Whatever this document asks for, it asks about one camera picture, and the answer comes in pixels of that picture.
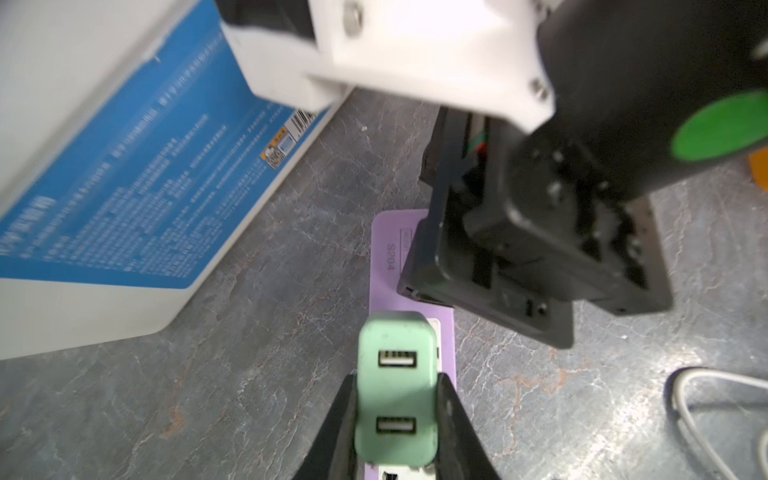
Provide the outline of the green charger adapter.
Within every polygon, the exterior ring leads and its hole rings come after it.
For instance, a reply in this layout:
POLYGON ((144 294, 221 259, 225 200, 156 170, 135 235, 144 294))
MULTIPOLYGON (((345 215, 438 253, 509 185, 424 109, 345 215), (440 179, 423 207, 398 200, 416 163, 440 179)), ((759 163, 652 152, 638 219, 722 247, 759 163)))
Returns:
POLYGON ((358 338, 357 455, 374 465, 421 468, 438 450, 438 337, 413 311, 375 311, 358 338))

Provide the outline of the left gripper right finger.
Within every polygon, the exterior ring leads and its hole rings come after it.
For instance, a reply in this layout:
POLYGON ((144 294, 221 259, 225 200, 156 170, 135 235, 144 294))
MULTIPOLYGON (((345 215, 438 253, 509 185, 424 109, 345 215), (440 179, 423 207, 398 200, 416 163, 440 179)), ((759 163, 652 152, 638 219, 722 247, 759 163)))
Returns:
POLYGON ((437 479, 499 480, 456 389, 445 373, 437 380, 438 450, 434 459, 437 479))

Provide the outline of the blue lid storage box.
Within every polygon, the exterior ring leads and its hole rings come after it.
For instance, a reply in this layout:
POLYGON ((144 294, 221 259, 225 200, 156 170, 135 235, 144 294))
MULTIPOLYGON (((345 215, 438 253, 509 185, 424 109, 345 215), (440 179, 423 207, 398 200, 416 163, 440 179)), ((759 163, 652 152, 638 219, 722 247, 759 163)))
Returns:
POLYGON ((332 109, 255 96, 211 1, 1 5, 1 356, 158 332, 332 109))

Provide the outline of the orange power strip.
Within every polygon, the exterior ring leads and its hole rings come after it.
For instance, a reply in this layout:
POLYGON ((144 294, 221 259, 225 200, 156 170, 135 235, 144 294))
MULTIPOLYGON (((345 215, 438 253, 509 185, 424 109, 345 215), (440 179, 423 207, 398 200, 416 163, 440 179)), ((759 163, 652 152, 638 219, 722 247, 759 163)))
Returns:
POLYGON ((763 191, 768 191, 768 148, 763 148, 748 156, 748 162, 755 184, 763 191))

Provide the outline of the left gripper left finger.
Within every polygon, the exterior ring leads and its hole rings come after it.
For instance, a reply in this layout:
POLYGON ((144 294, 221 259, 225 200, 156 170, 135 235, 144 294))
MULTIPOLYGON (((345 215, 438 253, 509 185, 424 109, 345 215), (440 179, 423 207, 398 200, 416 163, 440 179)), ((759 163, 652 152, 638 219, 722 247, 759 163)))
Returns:
POLYGON ((349 374, 342 382, 311 448, 293 479, 355 479, 356 419, 357 375, 349 374))

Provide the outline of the purple power strip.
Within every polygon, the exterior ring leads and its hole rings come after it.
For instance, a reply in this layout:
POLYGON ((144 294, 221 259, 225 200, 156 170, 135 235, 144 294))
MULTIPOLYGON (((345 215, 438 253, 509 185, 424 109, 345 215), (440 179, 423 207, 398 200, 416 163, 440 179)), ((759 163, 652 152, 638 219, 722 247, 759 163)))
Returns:
POLYGON ((435 332, 438 371, 457 380, 454 310, 410 300, 397 291, 400 275, 415 245, 416 229, 427 211, 395 210, 378 214, 372 223, 369 311, 420 313, 435 332))

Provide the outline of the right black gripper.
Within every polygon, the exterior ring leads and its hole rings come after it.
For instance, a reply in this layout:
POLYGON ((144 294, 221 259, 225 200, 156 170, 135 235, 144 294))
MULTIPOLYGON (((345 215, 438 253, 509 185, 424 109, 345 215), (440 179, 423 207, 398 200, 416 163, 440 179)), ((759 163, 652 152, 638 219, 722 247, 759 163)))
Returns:
POLYGON ((573 306, 615 316, 671 309, 648 197, 620 198, 581 144, 441 107, 424 151, 431 189, 397 286, 557 349, 573 306))

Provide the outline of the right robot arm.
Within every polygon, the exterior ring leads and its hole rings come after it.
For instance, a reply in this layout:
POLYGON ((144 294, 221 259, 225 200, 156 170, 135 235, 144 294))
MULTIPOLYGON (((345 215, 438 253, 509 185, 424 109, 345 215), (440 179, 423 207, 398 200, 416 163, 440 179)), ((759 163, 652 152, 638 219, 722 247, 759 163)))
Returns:
POLYGON ((669 310, 652 192, 767 144, 763 1, 566 1, 537 45, 554 113, 439 110, 432 189, 397 286, 555 348, 573 304, 669 310))

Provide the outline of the white charging cable grey laptop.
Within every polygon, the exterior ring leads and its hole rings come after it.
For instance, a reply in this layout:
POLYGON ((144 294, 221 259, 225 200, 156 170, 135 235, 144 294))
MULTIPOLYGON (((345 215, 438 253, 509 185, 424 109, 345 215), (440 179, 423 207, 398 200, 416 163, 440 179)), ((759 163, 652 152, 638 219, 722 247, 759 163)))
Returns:
POLYGON ((683 367, 667 379, 664 400, 688 477, 767 477, 765 371, 683 367))

